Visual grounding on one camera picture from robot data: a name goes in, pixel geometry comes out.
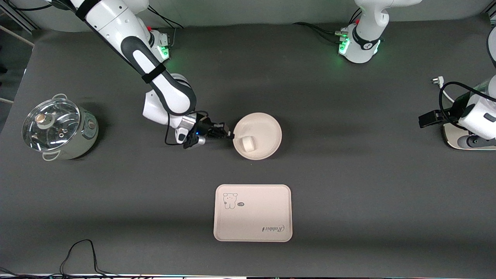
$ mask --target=black cable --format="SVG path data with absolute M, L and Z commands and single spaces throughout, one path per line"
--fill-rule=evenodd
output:
M 489 12 L 492 8 L 494 8 L 494 6 L 495 6 L 495 5 L 496 5 L 496 2 L 495 2 L 495 3 L 493 3 L 493 4 L 492 4 L 492 5 L 491 5 L 491 6 L 490 6 L 487 10 L 486 10 L 486 12 Z
M 444 86 L 443 86 L 443 87 L 441 88 L 441 90 L 439 91 L 439 109 L 441 110 L 442 115 L 443 115 L 443 116 L 444 116 L 444 117 L 445 117 L 445 118 L 446 118 L 446 119 L 447 119 L 447 120 L 448 120 L 448 121 L 449 121 L 449 122 L 450 122 L 453 126 L 455 126 L 455 127 L 459 128 L 459 129 L 462 129 L 462 130 L 466 130 L 466 131 L 467 131 L 467 129 L 466 129 L 466 128 L 464 128 L 464 127 L 462 127 L 462 126 L 460 126 L 460 125 L 456 124 L 453 120 L 451 120 L 451 119 L 450 119 L 450 118 L 446 115 L 446 113 L 444 112 L 444 107 L 443 107 L 443 105 L 442 105 L 443 91 L 446 89 L 446 87 L 447 87 L 448 85 L 452 85 L 452 84 L 453 84 L 453 85 L 458 85 L 458 86 L 460 86 L 460 87 L 463 87 L 463 88 L 465 88 L 465 89 L 469 90 L 470 92 L 472 92 L 472 93 L 474 93 L 474 94 L 477 94 L 477 95 L 479 95 L 479 96 L 481 96 L 481 97 L 483 97 L 483 98 L 485 98 L 485 99 L 487 99 L 487 100 L 490 100 L 490 101 L 492 101 L 492 102 L 496 102 L 496 98 L 493 98 L 493 97 L 491 97 L 491 96 L 489 96 L 489 95 L 486 95 L 486 94 L 484 94 L 484 93 L 482 93 L 482 92 L 480 92 L 480 91 L 477 91 L 477 90 L 475 90 L 475 89 L 471 88 L 470 86 L 468 86 L 468 85 L 466 85 L 466 84 L 463 84 L 463 83 L 461 83 L 461 82 L 451 81 L 451 82 L 448 82 L 448 83 L 445 83 L 445 84 L 444 84 Z
M 328 34 L 328 35 L 334 35 L 334 32 L 331 32 L 331 31 L 327 31 L 325 29 L 322 29 L 316 25 L 313 25 L 313 24 L 310 24 L 310 23 L 307 23 L 307 22 L 295 22 L 293 23 L 295 25 L 303 25 L 303 26 L 307 26 L 307 27 L 310 27 L 311 30 L 313 30 L 314 32 L 316 32 L 320 37 L 322 37 L 324 40 L 328 41 L 328 42 L 331 42 L 331 43 L 336 43 L 334 40 L 324 36 L 324 34 Z
M 78 242 L 74 243 L 70 248 L 69 248 L 69 251 L 67 253 L 67 257 L 65 258 L 65 260 L 61 263 L 60 267 L 59 267 L 59 272 L 60 274 L 62 275 L 65 275 L 65 273 L 63 272 L 63 268 L 65 266 L 65 263 L 68 261 L 68 259 L 70 258 L 70 254 L 72 252 L 72 249 L 74 248 L 74 246 L 76 246 L 77 244 L 81 243 L 81 242 L 84 242 L 84 241 L 88 241 L 90 244 L 91 244 L 91 251 L 93 252 L 93 269 L 95 270 L 96 273 L 98 274 L 101 274 L 103 275 L 104 277 L 108 277 L 108 278 L 111 278 L 109 277 L 108 275 L 106 274 L 114 274 L 114 273 L 111 273 L 111 272 L 108 272 L 108 271 L 104 271 L 104 270 L 101 270 L 100 268 L 98 268 L 98 261 L 96 260 L 96 253 L 95 253 L 95 246 L 93 245 L 93 241 L 91 241 L 90 239 L 83 239 L 83 240 L 79 240 Z
M 360 9 L 360 8 L 358 8 L 358 9 L 357 9 L 357 10 L 356 10 L 356 11 L 355 11 L 352 15 L 351 15 L 351 17 L 350 17 L 350 22 L 348 22 L 348 24 L 351 24 L 351 23 L 353 22 L 353 17 L 355 16 L 355 14 L 356 14 L 358 11 L 360 11 L 360 12 L 357 14 L 357 16 L 358 16 L 358 15 L 360 15 L 360 13 L 361 13 L 361 9 Z
M 355 16 L 351 21 L 350 24 L 353 23 L 353 21 L 357 20 L 357 18 L 362 14 L 362 11 L 360 11 L 357 16 Z
M 164 17 L 163 15 L 159 14 L 159 12 L 157 12 L 157 10 L 155 10 L 152 6 L 150 6 L 150 5 L 149 5 L 149 6 L 148 6 L 148 10 L 149 10 L 149 11 L 151 11 L 152 13 L 156 14 L 157 16 L 161 17 L 161 18 L 162 18 L 165 22 L 167 22 L 169 25 L 171 25 L 171 24 L 169 23 L 169 21 L 170 21 L 170 22 L 172 22 L 172 23 L 176 24 L 177 26 L 179 26 L 181 29 L 184 29 L 184 26 L 182 26 L 182 25 L 180 25 L 179 23 L 177 23 L 177 22 L 175 22 L 175 21 L 173 21 L 173 20 L 171 20 L 171 19 L 168 19 L 168 18 Z
M 150 12 L 152 12 L 152 13 L 156 14 L 157 16 L 161 17 L 161 18 L 162 18 L 162 20 L 164 20 L 164 21 L 165 21 L 165 22 L 166 22 L 166 23 L 167 23 L 167 24 L 168 24 L 171 28 L 174 28 L 174 26 L 172 26 L 172 24 L 171 24 L 169 21 L 167 21 L 166 19 L 164 19 L 161 15 L 159 15 L 159 14 L 158 14 L 158 13 L 156 13 L 156 12 L 154 12 L 154 11 L 153 11 L 152 9 L 150 9 L 150 8 L 148 8 L 148 10 L 149 10 Z
M 170 145 L 170 146 L 181 145 L 182 143 L 168 143 L 167 142 L 167 136 L 169 135 L 169 126 L 170 125 L 171 125 L 171 114 L 170 113 L 167 113 L 167 129 L 165 130 L 164 143 L 166 145 Z
M 325 30 L 325 29 L 323 29 L 323 28 L 318 27 L 317 25 L 314 25 L 314 24 L 311 24 L 311 23 L 308 23 L 308 22 L 295 22 L 295 23 L 293 23 L 293 24 L 308 26 L 308 27 L 310 27 L 310 28 L 312 28 L 312 29 L 316 29 L 316 30 L 318 30 L 318 31 L 320 31 L 320 32 L 322 32 L 322 33 L 326 33 L 326 34 L 332 34 L 332 35 L 334 35 L 334 32 L 332 32 L 332 31 L 328 31 L 328 30 Z
M 6 269 L 6 268 L 3 268 L 3 267 L 0 267 L 0 271 L 3 272 L 3 273 L 7 273 L 7 274 L 10 274 L 12 276 L 15 276 L 15 278 L 27 278 L 27 279 L 47 279 L 47 278 L 50 278 L 50 277 L 53 277 L 53 276 L 56 276 L 56 275 L 62 275 L 62 274 L 51 274 L 51 275 L 48 275 L 48 276 L 35 276 L 35 275 L 29 275 L 29 274 L 15 274 L 13 273 L 12 271 Z
M 41 7 L 36 7 L 36 8 L 18 8 L 10 2 L 10 0 L 3 0 L 9 7 L 11 7 L 14 10 L 19 10 L 19 11 L 36 11 L 36 10 L 43 10 L 46 8 L 51 7 L 52 5 L 48 4 L 46 6 L 41 6 Z

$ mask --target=cable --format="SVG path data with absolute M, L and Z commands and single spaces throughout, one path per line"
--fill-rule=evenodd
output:
M 357 14 L 357 16 L 355 16 L 355 17 L 351 20 L 350 24 L 351 24 L 351 23 L 353 23 L 353 21 L 357 20 L 357 18 L 358 18 L 361 14 L 362 14 L 362 11 L 360 11 L 360 12 Z
M 331 43 L 336 43 L 335 41 L 329 39 L 328 37 L 324 36 L 324 34 L 322 33 L 325 33 L 325 34 L 332 34 L 334 35 L 334 32 L 331 32 L 331 31 L 327 31 L 325 29 L 322 29 L 316 25 L 313 25 L 313 24 L 310 24 L 310 23 L 307 23 L 307 22 L 295 22 L 293 23 L 295 25 L 304 25 L 304 26 L 308 26 L 310 27 L 311 30 L 315 31 L 320 37 L 324 38 L 324 40 L 328 41 L 328 42 L 331 42 Z
M 177 22 L 175 22 L 175 21 L 173 21 L 173 20 L 171 20 L 171 19 L 168 19 L 168 18 L 164 17 L 163 15 L 159 14 L 159 13 L 157 12 L 157 10 L 155 10 L 152 6 L 150 6 L 150 5 L 149 5 L 149 6 L 148 6 L 148 10 L 149 10 L 149 11 L 151 11 L 152 13 L 156 14 L 157 16 L 161 17 L 161 18 L 162 18 L 165 22 L 167 22 L 167 23 L 168 23 L 171 27 L 172 27 L 172 25 L 169 23 L 169 21 L 170 21 L 170 22 L 172 22 L 172 23 L 174 23 L 174 24 L 176 24 L 176 25 L 177 25 L 177 26 L 179 26 L 181 29 L 184 29 L 184 26 L 182 26 L 182 25 L 180 25 L 179 23 L 177 23 Z
M 489 12 L 492 8 L 494 8 L 494 6 L 496 5 L 496 2 L 493 3 L 489 8 L 486 9 L 486 12 Z
M 489 96 L 489 95 L 486 95 L 486 94 L 484 94 L 484 93 L 482 93 L 482 92 L 480 92 L 480 91 L 477 91 L 477 90 L 475 90 L 475 89 L 471 88 L 470 86 L 468 86 L 468 85 L 466 85 L 466 84 L 463 84 L 463 83 L 461 83 L 461 82 L 457 82 L 457 81 L 451 81 L 451 82 L 448 82 L 448 83 L 446 83 L 446 84 L 445 84 L 445 85 L 444 85 L 444 86 L 440 89 L 440 91 L 439 91 L 439 109 L 441 110 L 442 115 L 443 115 L 446 119 L 448 119 L 448 121 L 449 121 L 451 124 L 453 124 L 453 126 L 455 126 L 455 127 L 459 128 L 459 129 L 462 129 L 462 130 L 466 130 L 466 131 L 467 131 L 467 129 L 466 129 L 466 128 L 464 128 L 464 127 L 462 127 L 462 126 L 460 126 L 460 125 L 456 124 L 453 120 L 451 120 L 451 119 L 450 119 L 450 118 L 446 115 L 446 113 L 444 112 L 444 107 L 443 107 L 443 105 L 442 105 L 442 97 L 443 97 L 443 92 L 444 92 L 444 90 L 446 89 L 446 87 L 447 87 L 448 85 L 452 85 L 452 84 L 454 84 L 454 85 L 458 85 L 458 86 L 460 86 L 460 87 L 463 87 L 463 88 L 465 88 L 465 89 L 469 90 L 470 92 L 472 92 L 472 93 L 474 93 L 474 94 L 476 94 L 476 95 L 479 95 L 479 96 L 481 96 L 481 97 L 483 97 L 483 98 L 485 98 L 485 99 L 487 99 L 487 100 L 490 100 L 490 101 L 492 101 L 492 102 L 496 102 L 496 98 L 493 98 L 493 97 L 491 97 L 491 96 Z
M 158 13 L 154 12 L 152 9 L 148 8 L 148 10 L 154 14 L 156 14 L 157 16 L 161 17 L 171 28 L 174 28 L 174 26 L 168 21 L 166 20 L 164 17 L 162 17 L 161 15 L 159 15 Z
M 168 143 L 167 142 L 167 137 L 169 135 L 169 127 L 170 127 L 170 125 L 171 125 L 171 114 L 170 113 L 167 113 L 167 129 L 165 130 L 164 143 L 166 145 L 170 145 L 170 146 L 181 145 L 182 143 Z
M 114 273 L 111 273 L 111 272 L 108 272 L 108 271 L 104 271 L 104 270 L 101 270 L 100 268 L 98 268 L 98 262 L 96 260 L 96 253 L 95 253 L 95 246 L 93 245 L 93 241 L 91 241 L 90 239 L 79 240 L 78 242 L 74 243 L 69 248 L 69 251 L 67 253 L 67 257 L 65 258 L 65 260 L 61 263 L 61 266 L 59 267 L 60 274 L 65 275 L 65 273 L 63 272 L 63 268 L 65 266 L 65 263 L 70 258 L 70 254 L 71 254 L 72 249 L 74 248 L 74 246 L 76 246 L 77 244 L 79 244 L 81 242 L 84 242 L 84 241 L 88 241 L 91 244 L 91 251 L 93 252 L 93 269 L 95 270 L 95 272 L 98 273 L 98 274 L 101 274 L 101 275 L 103 275 L 105 277 L 108 277 L 108 275 L 106 275 L 106 274 L 114 274 Z
M 351 16 L 351 18 L 350 18 L 350 22 L 348 22 L 348 24 L 351 24 L 351 23 L 355 20 L 355 18 L 357 18 L 357 17 L 358 17 L 361 13 L 362 13 L 362 9 L 358 8 L 358 9 L 357 9 L 357 10 L 353 13 L 353 15 Z
M 176 43 L 176 31 L 177 30 L 178 30 L 177 28 L 174 28 L 174 35 L 172 36 L 172 44 L 169 47 L 173 47 L 174 44 Z
M 441 89 L 443 86 L 444 86 L 444 77 L 442 75 L 436 77 L 436 78 L 433 78 L 431 79 L 431 82 L 433 84 L 437 84 L 439 86 L 439 88 Z M 444 94 L 444 96 L 451 102 L 451 103 L 454 103 L 455 100 L 453 100 L 453 98 L 451 98 L 448 93 L 446 93 L 446 91 L 442 91 L 442 93 Z
M 48 4 L 46 6 L 41 6 L 41 7 L 36 7 L 36 8 L 18 8 L 14 5 L 12 5 L 12 3 L 10 2 L 10 0 L 3 0 L 9 7 L 11 7 L 12 9 L 14 10 L 19 10 L 19 11 L 36 11 L 36 10 L 43 10 L 43 9 L 46 9 L 46 8 L 49 8 L 51 7 L 52 5 L 51 4 Z
M 308 26 L 308 27 L 310 27 L 310 28 L 312 28 L 312 29 L 316 29 L 316 30 L 318 30 L 318 31 L 320 31 L 320 32 L 322 32 L 322 33 L 326 33 L 326 34 L 332 34 L 332 35 L 334 35 L 334 32 L 327 31 L 327 30 L 325 30 L 325 29 L 322 29 L 322 28 L 318 27 L 317 25 L 314 25 L 314 24 L 311 24 L 311 23 L 308 23 L 308 22 L 295 22 L 295 23 L 293 23 L 293 24 Z

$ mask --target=pot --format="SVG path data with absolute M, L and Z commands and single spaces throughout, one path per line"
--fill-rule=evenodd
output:
M 41 152 L 45 161 L 77 158 L 90 149 L 97 135 L 95 116 L 65 94 L 39 104 L 22 126 L 24 142 Z

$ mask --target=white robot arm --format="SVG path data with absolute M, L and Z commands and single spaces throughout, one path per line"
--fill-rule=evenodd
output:
M 148 30 L 135 15 L 148 8 L 148 0 L 57 2 L 75 12 L 150 84 L 153 90 L 146 94 L 143 116 L 175 129 L 178 144 L 190 148 L 204 144 L 205 137 L 232 137 L 227 126 L 211 123 L 208 115 L 194 112 L 196 96 L 188 81 L 165 69 L 162 62 L 167 58 L 167 36 Z
M 488 37 L 488 53 L 496 67 L 496 29 Z M 458 97 L 450 108 L 442 104 L 442 92 L 449 85 L 458 85 L 467 93 Z M 419 117 L 420 128 L 435 124 L 452 124 L 468 131 L 458 139 L 462 149 L 496 145 L 496 75 L 470 88 L 459 82 L 446 83 L 439 93 L 439 109 Z
M 355 0 L 362 10 L 362 17 L 358 25 L 352 22 L 341 28 L 341 32 L 336 32 L 344 35 L 338 53 L 353 63 L 368 62 L 377 53 L 380 37 L 389 23 L 386 9 L 412 6 L 420 2 L 422 0 Z

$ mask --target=gray table surface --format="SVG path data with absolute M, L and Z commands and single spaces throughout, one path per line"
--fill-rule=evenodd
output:
M 0 265 L 55 272 L 90 238 L 100 267 L 121 274 L 494 278 L 495 154 L 452 150 L 417 123 L 437 107 L 431 78 L 494 75 L 489 31 L 482 16 L 392 23 L 379 54 L 354 65 L 303 26 L 178 30 L 167 67 L 189 79 L 197 109 L 232 126 L 251 112 L 280 121 L 281 148 L 263 161 L 229 142 L 165 146 L 133 69 L 92 33 L 43 32 L 0 136 Z M 92 111 L 101 134 L 86 156 L 46 163 L 20 131 L 56 93 Z M 287 184 L 293 238 L 215 240 L 225 183 Z M 66 267 L 92 273 L 89 246 Z

